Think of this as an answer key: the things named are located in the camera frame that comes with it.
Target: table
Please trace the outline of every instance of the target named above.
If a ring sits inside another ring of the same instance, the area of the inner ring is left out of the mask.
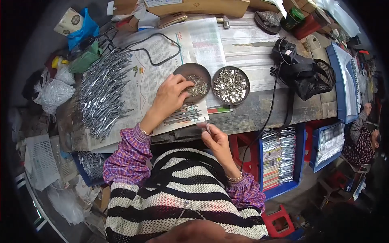
[[[296,44],[297,53],[304,57],[321,58],[328,61],[324,47],[330,44],[330,41],[324,36],[317,34],[322,48],[311,52],[305,48],[303,41],[298,41],[291,34],[284,30],[280,31],[280,37],[287,37],[286,40]],[[275,42],[255,42],[249,44],[238,44],[241,46],[272,47]],[[76,77],[76,83],[81,81],[81,77]],[[272,116],[267,124],[267,128],[277,128],[283,125],[286,118],[288,89],[277,89],[275,92],[275,104]],[[223,132],[231,135],[236,133],[245,133],[258,131],[262,128],[270,112],[273,90],[250,92],[243,104],[234,107],[232,112],[210,114],[209,122],[215,124]],[[61,147],[65,152],[82,151],[88,149],[85,128],[82,125],[82,115],[76,109],[77,89],[74,97],[61,105],[57,110],[58,130],[60,135]],[[307,101],[302,101],[297,95],[294,98],[294,111],[291,124],[307,122],[329,117],[336,117],[336,93],[333,91],[318,94]],[[154,136],[153,144],[188,142],[200,138],[201,130],[196,126],[190,126],[169,133]]]

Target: woman's left hand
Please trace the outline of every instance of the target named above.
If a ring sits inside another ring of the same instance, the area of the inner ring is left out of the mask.
[[[158,88],[156,97],[139,126],[150,134],[163,120],[179,109],[184,100],[189,97],[183,92],[194,83],[187,81],[181,74],[170,74]]]

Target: round metal tray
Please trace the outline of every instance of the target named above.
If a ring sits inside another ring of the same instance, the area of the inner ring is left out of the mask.
[[[209,90],[211,89],[211,75],[209,74],[208,70],[197,63],[185,63],[173,72],[174,75],[181,74],[184,76],[184,78],[188,77],[189,75],[196,75],[200,78],[200,84],[207,83],[208,89],[207,92],[204,95],[196,95],[193,97],[186,98],[184,101],[184,104],[193,104],[199,102],[202,98],[204,98]]]
[[[235,103],[233,103],[233,104],[232,104],[231,102],[226,102],[226,101],[224,101],[222,98],[220,98],[219,96],[217,96],[217,94],[216,94],[216,92],[215,92],[215,81],[216,81],[217,77],[219,76],[219,74],[221,73],[221,71],[223,71],[223,70],[226,69],[226,68],[229,68],[229,69],[232,69],[232,70],[235,70],[235,71],[240,72],[240,74],[241,74],[242,76],[245,77],[246,83],[247,83],[246,95],[245,95],[244,98],[241,99],[239,102],[235,102]],[[216,97],[221,103],[226,104],[226,105],[240,105],[240,104],[243,103],[243,101],[247,98],[247,96],[248,96],[249,93],[250,93],[250,80],[249,80],[249,78],[247,77],[247,75],[246,75],[241,69],[239,69],[239,68],[237,68],[237,67],[234,67],[234,66],[225,66],[225,67],[220,68],[220,69],[215,73],[215,75],[213,76],[211,86],[212,86],[212,92],[214,93],[215,97]]]

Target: blue plastic tray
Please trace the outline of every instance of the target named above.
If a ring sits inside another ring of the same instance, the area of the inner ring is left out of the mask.
[[[91,186],[94,186],[94,185],[103,185],[103,184],[105,184],[103,178],[91,180],[88,177],[88,174],[85,172],[84,167],[82,166],[82,164],[80,163],[80,160],[78,159],[78,152],[71,152],[70,154],[73,157],[73,160],[74,160],[75,166],[77,167],[77,170],[80,172],[81,177],[83,178],[83,180],[85,181],[85,184],[88,187],[91,187]],[[111,154],[103,154],[104,159],[107,159],[109,156],[111,156]]]
[[[335,88],[336,88],[336,103],[338,106],[338,119],[343,121],[345,124],[348,124],[348,123],[354,121],[355,119],[357,119],[358,116],[357,115],[346,115],[347,114],[347,111],[346,111],[346,107],[347,107],[346,91],[344,89],[344,79],[343,79],[343,74],[342,74],[342,68],[340,66],[338,57],[337,57],[336,52],[335,52],[335,45],[336,44],[334,42],[332,42],[331,45],[329,45],[326,48],[326,51],[328,54],[328,58],[329,58],[329,62],[331,64],[331,67],[334,69],[334,72],[336,75]],[[354,79],[353,70],[351,68],[350,62],[347,64],[346,68],[348,69],[348,71],[351,74],[351,77],[352,77],[352,79],[354,81],[354,85],[355,85],[355,91],[356,91],[357,85],[356,85],[356,81]]]
[[[320,132],[327,129],[327,128],[331,128],[331,127],[336,126],[336,125],[341,124],[341,123],[343,123],[343,122],[338,121],[335,124],[324,126],[322,128],[319,128],[319,129],[316,129],[313,131],[313,133],[312,133],[312,154],[311,154],[311,161],[309,162],[309,166],[313,168],[314,172],[318,172],[319,170],[321,170],[322,168],[327,166],[329,163],[331,163],[337,157],[339,157],[340,154],[342,153],[342,152],[338,152],[337,154],[335,154],[331,158],[329,158],[326,161],[324,161],[323,163],[321,163],[319,166],[316,166],[316,162],[318,159],[317,153],[319,152]]]
[[[285,192],[288,192],[296,187],[301,182],[303,166],[304,166],[304,154],[305,154],[305,123],[299,123],[295,125],[296,128],[296,159],[294,161],[293,181],[286,182],[282,185],[264,191],[266,195],[266,201],[275,198]],[[263,189],[263,149],[262,138],[259,139],[259,187]]]

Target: elderly woman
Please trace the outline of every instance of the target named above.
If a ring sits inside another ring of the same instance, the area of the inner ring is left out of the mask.
[[[109,242],[253,242],[268,232],[261,218],[265,195],[254,177],[232,160],[228,137],[210,124],[202,140],[214,156],[191,148],[159,156],[152,170],[152,131],[179,109],[193,86],[169,75],[153,105],[134,128],[120,131],[119,149],[104,164],[111,184]],[[197,124],[205,128],[205,123]]]
[[[366,127],[366,119],[370,115],[371,104],[366,103],[358,118],[351,124],[350,134],[345,137],[343,156],[354,166],[370,164],[374,152],[380,146],[380,132],[370,132]]]

